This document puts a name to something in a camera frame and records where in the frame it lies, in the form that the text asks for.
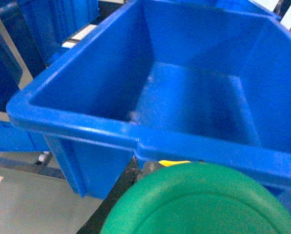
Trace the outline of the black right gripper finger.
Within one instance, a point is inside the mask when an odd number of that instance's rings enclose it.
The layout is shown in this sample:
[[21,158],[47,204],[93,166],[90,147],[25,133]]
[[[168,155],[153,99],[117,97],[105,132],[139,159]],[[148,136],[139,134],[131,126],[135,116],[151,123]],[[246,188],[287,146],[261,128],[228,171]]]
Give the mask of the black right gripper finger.
[[132,158],[113,188],[108,193],[97,210],[91,215],[88,221],[78,230],[77,234],[98,234],[110,213],[111,209],[123,196],[123,194],[132,187],[140,174],[139,164],[136,158]]

